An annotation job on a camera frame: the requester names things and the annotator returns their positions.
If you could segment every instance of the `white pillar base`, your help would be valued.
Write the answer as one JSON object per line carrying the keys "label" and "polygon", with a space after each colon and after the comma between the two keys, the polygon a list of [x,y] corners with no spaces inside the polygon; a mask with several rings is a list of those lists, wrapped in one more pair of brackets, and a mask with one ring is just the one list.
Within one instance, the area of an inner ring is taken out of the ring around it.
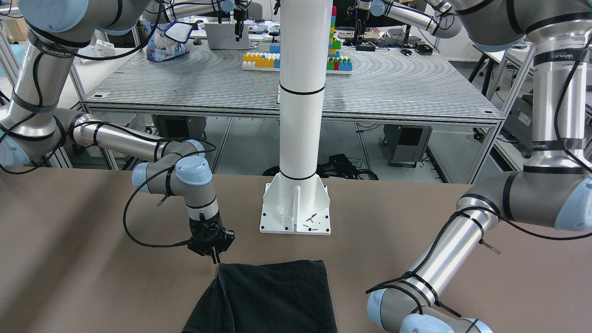
{"label": "white pillar base", "polygon": [[[301,193],[301,185],[310,182],[314,188],[312,196]],[[291,191],[290,204],[282,207],[281,187],[287,188],[283,192]],[[277,174],[274,180],[265,185],[263,196],[263,211],[259,231],[265,233],[291,233],[303,235],[331,235],[329,215],[329,195],[327,187],[318,175],[305,180],[294,181]]]}

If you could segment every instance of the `plastic bag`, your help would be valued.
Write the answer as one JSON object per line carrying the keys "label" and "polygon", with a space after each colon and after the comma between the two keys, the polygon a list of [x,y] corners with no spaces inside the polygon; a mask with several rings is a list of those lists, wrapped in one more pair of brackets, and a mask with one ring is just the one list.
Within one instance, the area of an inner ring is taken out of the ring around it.
{"label": "plastic bag", "polygon": [[189,52],[184,44],[172,40],[165,36],[165,31],[170,25],[160,24],[156,27],[156,32],[150,38],[146,47],[146,58],[154,62],[163,62]]}

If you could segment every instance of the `black cloth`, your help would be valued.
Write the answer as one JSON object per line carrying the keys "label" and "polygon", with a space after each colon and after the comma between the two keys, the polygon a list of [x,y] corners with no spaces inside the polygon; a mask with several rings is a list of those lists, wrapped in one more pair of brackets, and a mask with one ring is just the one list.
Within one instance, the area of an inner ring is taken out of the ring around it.
{"label": "black cloth", "polygon": [[337,332],[322,261],[220,264],[183,333]]}

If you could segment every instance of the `desk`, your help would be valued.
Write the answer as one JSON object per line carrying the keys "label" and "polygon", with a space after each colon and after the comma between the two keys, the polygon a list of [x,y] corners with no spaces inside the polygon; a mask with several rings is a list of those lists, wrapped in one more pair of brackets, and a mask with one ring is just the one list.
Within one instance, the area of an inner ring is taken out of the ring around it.
{"label": "desk", "polygon": [[[133,191],[130,177],[125,171],[50,168],[0,175],[3,332],[181,330],[215,266],[185,248],[143,248],[127,238],[121,212]],[[258,231],[269,180],[214,175],[224,224],[237,234],[222,260],[324,260],[341,333],[381,332],[367,318],[364,290],[405,272],[468,189],[328,179],[333,234],[272,235]],[[160,199],[138,195],[128,217],[131,231],[149,242],[185,239],[182,199],[171,197],[157,208]],[[502,255],[477,247],[442,293],[445,304],[481,318],[494,332],[590,331],[590,241],[536,239],[506,224],[485,240]]]}
{"label": "desk", "polygon": [[[82,103],[92,111],[279,118],[279,72],[242,70],[244,51],[211,51],[206,41],[188,48],[188,55],[158,64],[138,54]],[[263,43],[251,51],[268,48]],[[353,59],[354,73],[327,75],[323,120],[493,129],[469,174],[467,182],[474,181],[501,130],[495,106],[437,53],[345,48],[342,54]]]}

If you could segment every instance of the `colorful building blocks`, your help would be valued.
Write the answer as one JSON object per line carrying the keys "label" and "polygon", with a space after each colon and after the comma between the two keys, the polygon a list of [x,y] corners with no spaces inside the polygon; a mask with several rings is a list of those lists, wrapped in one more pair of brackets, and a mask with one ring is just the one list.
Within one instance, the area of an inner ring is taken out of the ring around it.
{"label": "colorful building blocks", "polygon": [[[333,7],[331,17],[331,29],[329,33],[329,46],[327,54],[327,73],[351,74],[353,71],[352,60],[341,57],[342,42],[335,39],[335,16],[337,8]],[[281,45],[269,46],[269,53],[247,52],[243,55],[242,69],[252,71],[279,71]]]}

